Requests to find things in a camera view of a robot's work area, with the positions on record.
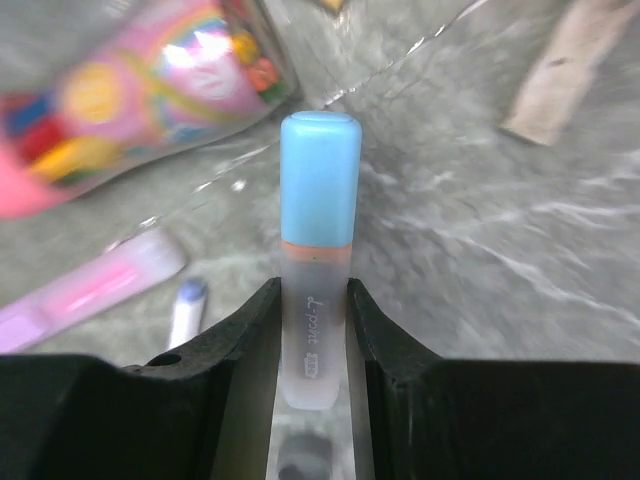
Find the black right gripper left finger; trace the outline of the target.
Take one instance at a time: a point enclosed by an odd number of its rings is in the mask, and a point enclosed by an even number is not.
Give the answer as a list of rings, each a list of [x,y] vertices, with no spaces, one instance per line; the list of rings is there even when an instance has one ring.
[[[236,312],[144,365],[1,359],[5,479],[262,479],[280,355],[268,280]]]

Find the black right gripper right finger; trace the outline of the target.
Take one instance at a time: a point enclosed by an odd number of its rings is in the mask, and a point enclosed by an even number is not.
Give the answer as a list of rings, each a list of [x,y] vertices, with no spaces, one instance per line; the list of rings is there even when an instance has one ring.
[[[446,359],[347,287],[360,479],[635,479],[633,363]]]

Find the white pen lilac cap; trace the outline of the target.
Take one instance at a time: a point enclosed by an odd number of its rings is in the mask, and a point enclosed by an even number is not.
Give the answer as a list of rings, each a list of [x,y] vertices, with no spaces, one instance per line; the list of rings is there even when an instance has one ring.
[[[188,278],[180,286],[173,304],[168,349],[179,347],[200,333],[208,288],[201,278]]]

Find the purple pink highlighter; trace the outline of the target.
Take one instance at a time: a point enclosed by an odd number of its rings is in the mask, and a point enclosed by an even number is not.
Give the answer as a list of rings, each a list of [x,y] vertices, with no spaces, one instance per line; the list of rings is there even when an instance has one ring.
[[[43,341],[176,275],[187,263],[162,230],[142,233],[1,309],[1,352]]]

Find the blue-capped clear highlighter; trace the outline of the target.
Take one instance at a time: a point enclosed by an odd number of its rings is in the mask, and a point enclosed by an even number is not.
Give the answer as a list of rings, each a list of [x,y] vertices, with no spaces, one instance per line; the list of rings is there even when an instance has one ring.
[[[361,142],[345,113],[300,111],[281,124],[281,373],[296,409],[338,397]]]

